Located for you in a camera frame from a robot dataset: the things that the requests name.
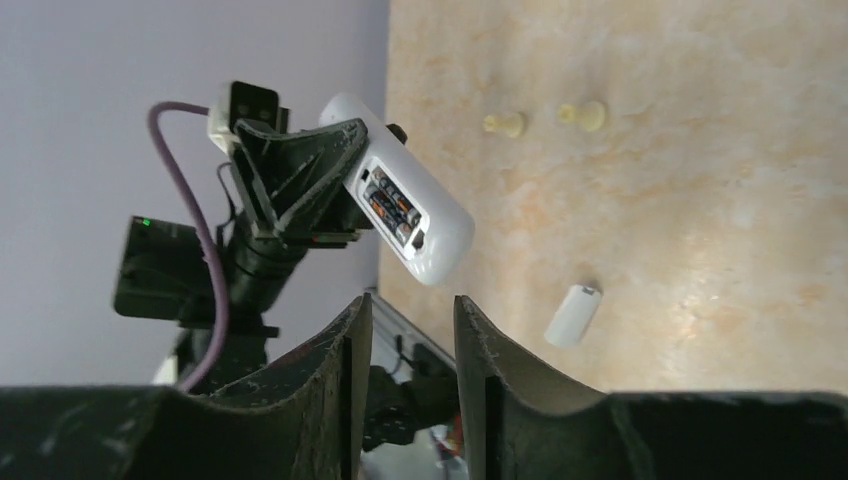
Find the white connector block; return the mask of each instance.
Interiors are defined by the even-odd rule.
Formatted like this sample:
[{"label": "white connector block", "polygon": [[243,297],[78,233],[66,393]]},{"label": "white connector block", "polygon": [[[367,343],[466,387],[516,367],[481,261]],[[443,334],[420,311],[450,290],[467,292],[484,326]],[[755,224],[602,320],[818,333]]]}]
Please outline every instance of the white connector block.
[{"label": "white connector block", "polygon": [[597,289],[572,285],[545,332],[545,340],[560,348],[574,347],[580,343],[602,297]]},{"label": "white connector block", "polygon": [[230,131],[230,96],[232,84],[226,84],[221,88],[218,100],[209,108],[209,116],[206,120],[206,135],[216,147],[229,155],[233,145],[238,143],[238,137]]}]

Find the gray wall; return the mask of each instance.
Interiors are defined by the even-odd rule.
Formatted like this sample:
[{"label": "gray wall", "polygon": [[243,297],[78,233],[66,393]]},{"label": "gray wall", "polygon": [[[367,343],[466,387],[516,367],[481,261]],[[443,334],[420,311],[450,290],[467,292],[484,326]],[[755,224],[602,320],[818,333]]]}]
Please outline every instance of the gray wall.
[{"label": "gray wall", "polygon": [[[132,214],[189,223],[144,129],[158,100],[209,104],[222,82],[276,89],[292,127],[339,91],[382,113],[388,0],[0,4],[0,384],[149,381],[170,322],[110,308]],[[225,158],[200,117],[166,138],[207,212]],[[377,238],[310,253],[268,315],[280,354],[376,281]]]}]

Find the white cylindrical device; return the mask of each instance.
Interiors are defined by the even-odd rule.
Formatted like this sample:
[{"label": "white cylindrical device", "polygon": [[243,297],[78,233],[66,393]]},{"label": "white cylindrical device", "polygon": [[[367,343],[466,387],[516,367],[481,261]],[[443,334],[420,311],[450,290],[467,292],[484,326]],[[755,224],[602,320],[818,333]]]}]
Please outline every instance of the white cylindrical device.
[{"label": "white cylindrical device", "polygon": [[595,288],[572,285],[545,332],[545,340],[560,348],[580,343],[602,297],[601,292]]},{"label": "white cylindrical device", "polygon": [[318,124],[353,118],[368,127],[368,146],[345,188],[419,282],[443,282],[471,248],[474,219],[356,96],[333,97]]}]

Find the electronic components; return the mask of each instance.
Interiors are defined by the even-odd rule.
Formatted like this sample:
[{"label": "electronic components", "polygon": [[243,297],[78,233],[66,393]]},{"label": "electronic components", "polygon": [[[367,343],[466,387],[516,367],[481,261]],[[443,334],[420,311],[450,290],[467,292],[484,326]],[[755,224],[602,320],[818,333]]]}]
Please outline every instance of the electronic components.
[{"label": "electronic components", "polygon": [[[421,214],[381,168],[376,168],[370,176],[370,184],[363,196],[374,213],[383,221],[383,225],[405,247],[421,221]],[[413,245],[414,248],[421,248],[421,246],[421,243]]]}]

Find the wires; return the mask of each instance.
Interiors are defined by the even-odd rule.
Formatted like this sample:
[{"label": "wires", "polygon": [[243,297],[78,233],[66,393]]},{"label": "wires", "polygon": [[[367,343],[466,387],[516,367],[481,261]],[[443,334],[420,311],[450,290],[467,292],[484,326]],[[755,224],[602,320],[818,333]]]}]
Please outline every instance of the wires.
[{"label": "wires", "polygon": [[231,168],[233,166],[230,162],[224,162],[218,165],[218,168],[215,169],[215,175],[218,177],[218,181],[221,183],[221,188],[224,189],[224,195],[227,196],[227,207],[230,209],[230,216],[227,217],[227,221],[215,227],[215,242],[219,247],[224,246],[224,231],[225,229],[233,222],[236,221],[236,204],[233,202],[233,197],[230,196],[230,191],[227,189],[227,184],[224,183],[224,177],[221,176],[221,173],[225,168]]},{"label": "wires", "polygon": [[415,370],[415,364],[403,353],[403,335],[395,335],[395,350],[398,354],[398,360],[395,364],[395,368],[389,372],[389,375],[394,377],[395,374],[400,371],[400,367],[403,366],[404,362]]},{"label": "wires", "polygon": [[203,256],[206,264],[209,266],[209,276],[212,278],[212,292],[215,297],[215,325],[212,329],[212,339],[209,342],[209,347],[197,367],[177,386],[183,392],[189,392],[209,373],[215,365],[218,356],[221,354],[224,341],[227,337],[227,326],[230,320],[230,300],[227,295],[227,280],[224,276],[224,268],[221,266],[221,259],[218,256],[218,250],[215,248],[215,241],[212,239],[212,234],[209,232],[209,226],[206,225],[206,219],[203,217],[200,205],[198,205],[197,199],[194,197],[194,193],[192,193],[185,176],[180,171],[177,161],[168,149],[168,145],[165,143],[165,137],[162,135],[162,129],[159,127],[159,117],[169,111],[206,116],[209,114],[209,109],[182,102],[161,102],[154,105],[147,113],[147,130],[153,140],[153,145],[156,147],[156,151],[162,158],[162,163],[165,165],[171,178],[177,185],[177,191],[179,191],[186,207],[188,207],[192,220],[194,220],[197,237],[200,239],[200,246],[203,249]]}]

